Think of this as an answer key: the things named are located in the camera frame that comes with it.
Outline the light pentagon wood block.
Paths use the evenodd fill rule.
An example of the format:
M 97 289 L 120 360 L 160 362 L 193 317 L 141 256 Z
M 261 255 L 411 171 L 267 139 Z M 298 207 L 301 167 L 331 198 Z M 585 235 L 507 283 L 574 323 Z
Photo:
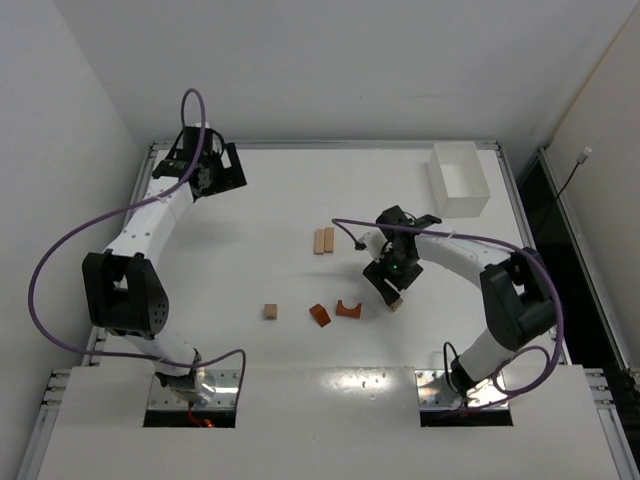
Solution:
M 394 301 L 391 305 L 390 305 L 390 309 L 393 312 L 396 312 L 403 304 L 403 299 L 402 298 L 398 298 L 396 301 Z

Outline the light long wood block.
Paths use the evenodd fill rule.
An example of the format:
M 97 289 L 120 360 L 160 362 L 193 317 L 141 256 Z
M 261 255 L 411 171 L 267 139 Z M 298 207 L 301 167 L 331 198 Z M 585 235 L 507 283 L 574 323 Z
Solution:
M 316 229 L 314 233 L 313 253 L 323 255 L 325 253 L 325 229 Z

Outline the white perforated box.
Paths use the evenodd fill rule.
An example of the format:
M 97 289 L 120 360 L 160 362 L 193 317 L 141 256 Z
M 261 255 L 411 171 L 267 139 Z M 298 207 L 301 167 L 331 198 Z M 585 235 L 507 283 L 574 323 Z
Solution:
M 475 218 L 481 215 L 491 194 L 474 143 L 435 143 L 427 172 L 439 217 Z

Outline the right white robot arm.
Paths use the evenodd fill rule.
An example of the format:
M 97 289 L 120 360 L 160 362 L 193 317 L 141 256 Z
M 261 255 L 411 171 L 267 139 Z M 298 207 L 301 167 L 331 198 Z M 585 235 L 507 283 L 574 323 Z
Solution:
M 473 240 L 399 232 L 366 233 L 356 248 L 371 255 L 363 275 L 393 311 L 402 304 L 400 292 L 423 272 L 421 262 L 435 263 L 480 290 L 486 328 L 444 376 L 460 396 L 557 323 L 551 289 L 531 249 L 507 253 Z

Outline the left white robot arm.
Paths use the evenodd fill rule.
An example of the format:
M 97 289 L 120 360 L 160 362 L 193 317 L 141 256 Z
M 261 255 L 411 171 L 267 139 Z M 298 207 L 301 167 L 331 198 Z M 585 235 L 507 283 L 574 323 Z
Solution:
M 199 199 L 247 183 L 234 144 L 208 125 L 182 129 L 157 161 L 145 193 L 122 232 L 89 253 L 82 274 L 91 322 L 150 357 L 162 387 L 191 403 L 215 392 L 196 348 L 169 323 L 170 302 L 156 264 L 180 217 Z

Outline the dark red arch block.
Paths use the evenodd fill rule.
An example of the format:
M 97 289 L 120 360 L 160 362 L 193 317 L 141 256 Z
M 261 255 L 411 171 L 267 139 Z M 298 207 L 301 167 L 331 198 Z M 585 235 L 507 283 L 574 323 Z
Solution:
M 357 303 L 356 305 L 349 307 L 342 300 L 338 300 L 335 313 L 337 316 L 359 319 L 362 314 L 362 304 Z

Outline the dark red wedge block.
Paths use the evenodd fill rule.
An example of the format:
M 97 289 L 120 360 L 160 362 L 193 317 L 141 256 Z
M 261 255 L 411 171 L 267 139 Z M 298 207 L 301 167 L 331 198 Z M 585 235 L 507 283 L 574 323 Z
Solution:
M 325 327 L 331 323 L 331 318 L 326 308 L 321 304 L 315 304 L 309 309 L 309 312 L 315 322 L 321 327 Z

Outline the light wood cube block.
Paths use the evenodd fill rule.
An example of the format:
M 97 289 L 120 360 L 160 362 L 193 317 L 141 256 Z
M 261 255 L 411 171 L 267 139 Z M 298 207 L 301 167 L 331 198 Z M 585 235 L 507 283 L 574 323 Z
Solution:
M 263 316 L 266 320 L 276 320 L 278 318 L 278 305 L 265 304 L 263 308 Z

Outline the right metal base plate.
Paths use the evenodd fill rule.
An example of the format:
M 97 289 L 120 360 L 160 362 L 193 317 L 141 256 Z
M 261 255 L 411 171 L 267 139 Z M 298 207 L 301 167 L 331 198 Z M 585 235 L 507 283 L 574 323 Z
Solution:
M 448 410 L 508 411 L 509 401 L 489 379 L 470 389 L 465 397 L 455 393 L 446 383 L 441 369 L 415 370 L 418 403 L 422 412 L 444 412 Z

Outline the metal base plate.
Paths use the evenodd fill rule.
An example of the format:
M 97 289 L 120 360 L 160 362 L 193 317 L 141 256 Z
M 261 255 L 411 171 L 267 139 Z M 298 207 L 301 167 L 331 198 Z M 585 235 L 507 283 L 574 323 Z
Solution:
M 147 398 L 152 411 L 230 410 L 239 385 L 237 370 L 198 369 L 181 377 L 155 374 Z
M 441 369 L 415 370 L 418 403 L 422 412 L 444 412 L 448 410 L 508 411 L 509 401 L 489 379 L 470 389 L 465 397 L 455 393 L 446 383 Z

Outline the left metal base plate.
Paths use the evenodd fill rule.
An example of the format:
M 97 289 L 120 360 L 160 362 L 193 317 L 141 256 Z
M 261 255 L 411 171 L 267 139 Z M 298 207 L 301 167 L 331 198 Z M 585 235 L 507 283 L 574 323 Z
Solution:
M 230 410 L 239 385 L 237 370 L 198 369 L 181 377 L 155 374 L 147 398 L 152 411 Z

